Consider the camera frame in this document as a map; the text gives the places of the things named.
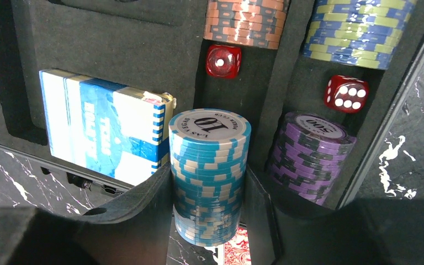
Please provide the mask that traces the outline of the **light blue chip stack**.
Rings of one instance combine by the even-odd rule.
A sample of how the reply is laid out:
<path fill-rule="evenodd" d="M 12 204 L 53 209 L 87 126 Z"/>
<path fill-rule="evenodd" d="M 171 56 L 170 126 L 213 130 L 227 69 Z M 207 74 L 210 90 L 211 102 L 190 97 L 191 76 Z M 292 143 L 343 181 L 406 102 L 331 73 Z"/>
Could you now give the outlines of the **light blue chip stack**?
<path fill-rule="evenodd" d="M 220 109 L 191 109 L 168 125 L 177 232 L 187 242 L 222 245 L 239 227 L 251 123 Z"/>

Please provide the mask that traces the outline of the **purple poker chip stack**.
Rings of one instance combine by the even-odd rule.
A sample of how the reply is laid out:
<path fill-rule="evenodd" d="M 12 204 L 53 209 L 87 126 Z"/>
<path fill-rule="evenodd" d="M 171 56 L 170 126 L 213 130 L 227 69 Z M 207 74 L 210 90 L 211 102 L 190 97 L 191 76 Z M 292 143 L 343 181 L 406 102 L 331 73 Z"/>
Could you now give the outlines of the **purple poker chip stack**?
<path fill-rule="evenodd" d="M 340 124 L 289 112 L 274 142 L 268 174 L 282 187 L 323 205 L 356 141 Z"/>

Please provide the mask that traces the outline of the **red backed card deck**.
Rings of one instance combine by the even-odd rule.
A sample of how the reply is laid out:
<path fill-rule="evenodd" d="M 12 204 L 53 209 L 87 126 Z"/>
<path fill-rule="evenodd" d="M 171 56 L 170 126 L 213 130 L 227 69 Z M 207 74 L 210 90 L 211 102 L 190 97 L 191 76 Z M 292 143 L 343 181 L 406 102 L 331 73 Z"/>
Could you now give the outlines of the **red backed card deck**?
<path fill-rule="evenodd" d="M 247 230 L 239 227 L 235 236 L 224 244 L 225 265 L 251 265 Z"/>

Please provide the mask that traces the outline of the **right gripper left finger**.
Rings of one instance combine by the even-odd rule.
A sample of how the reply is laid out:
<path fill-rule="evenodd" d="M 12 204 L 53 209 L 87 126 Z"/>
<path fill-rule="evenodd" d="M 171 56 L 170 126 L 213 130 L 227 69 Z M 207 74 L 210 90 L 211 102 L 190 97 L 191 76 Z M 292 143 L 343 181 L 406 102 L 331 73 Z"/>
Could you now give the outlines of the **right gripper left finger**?
<path fill-rule="evenodd" d="M 172 211 L 167 163 L 145 182 L 79 217 L 75 240 L 99 264 L 166 264 Z"/>

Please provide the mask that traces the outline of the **black poker set case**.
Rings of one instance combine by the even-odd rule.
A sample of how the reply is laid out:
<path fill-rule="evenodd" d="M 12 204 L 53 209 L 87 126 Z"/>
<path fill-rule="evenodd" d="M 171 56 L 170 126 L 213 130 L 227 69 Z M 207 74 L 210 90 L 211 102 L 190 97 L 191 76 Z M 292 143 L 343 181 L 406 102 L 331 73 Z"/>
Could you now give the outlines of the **black poker set case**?
<path fill-rule="evenodd" d="M 50 155 L 38 72 L 60 68 L 133 87 L 168 92 L 177 110 L 216 107 L 253 126 L 250 160 L 262 168 L 278 116 L 308 110 L 340 121 L 358 142 L 328 197 L 350 201 L 367 175 L 391 118 L 401 108 L 407 71 L 424 44 L 424 1 L 418 1 L 386 71 L 313 60 L 301 54 L 313 1 L 292 1 L 278 50 L 244 48 L 239 76 L 209 77 L 202 37 L 206 1 L 0 1 L 0 145 L 68 167 Z M 364 80 L 368 99 L 357 113 L 324 103 L 334 75 Z"/>

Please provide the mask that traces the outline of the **blue yellow chip stack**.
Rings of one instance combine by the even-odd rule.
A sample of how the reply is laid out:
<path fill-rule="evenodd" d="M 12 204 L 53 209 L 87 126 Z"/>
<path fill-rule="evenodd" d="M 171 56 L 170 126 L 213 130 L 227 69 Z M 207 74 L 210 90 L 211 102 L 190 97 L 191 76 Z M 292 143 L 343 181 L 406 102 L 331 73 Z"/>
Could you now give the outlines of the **blue yellow chip stack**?
<path fill-rule="evenodd" d="M 416 1 L 316 1 L 303 56 L 388 69 Z"/>

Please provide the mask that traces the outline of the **blue white card box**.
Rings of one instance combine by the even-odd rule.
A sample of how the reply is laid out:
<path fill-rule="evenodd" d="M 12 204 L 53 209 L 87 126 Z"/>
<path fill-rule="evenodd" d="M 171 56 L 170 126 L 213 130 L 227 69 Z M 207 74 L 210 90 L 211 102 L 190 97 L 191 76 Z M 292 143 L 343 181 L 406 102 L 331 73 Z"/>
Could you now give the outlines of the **blue white card box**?
<path fill-rule="evenodd" d="M 169 160 L 169 93 L 59 69 L 39 72 L 51 155 L 138 185 Z"/>

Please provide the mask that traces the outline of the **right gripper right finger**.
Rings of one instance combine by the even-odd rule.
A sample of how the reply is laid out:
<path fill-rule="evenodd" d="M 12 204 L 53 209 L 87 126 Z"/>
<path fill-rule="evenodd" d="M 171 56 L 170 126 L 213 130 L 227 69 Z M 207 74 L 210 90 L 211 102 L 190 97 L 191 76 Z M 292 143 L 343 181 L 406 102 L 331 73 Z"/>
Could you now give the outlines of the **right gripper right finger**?
<path fill-rule="evenodd" d="M 339 231 L 325 219 L 330 209 L 272 182 L 253 168 L 245 172 L 245 224 L 253 264 L 343 264 Z"/>

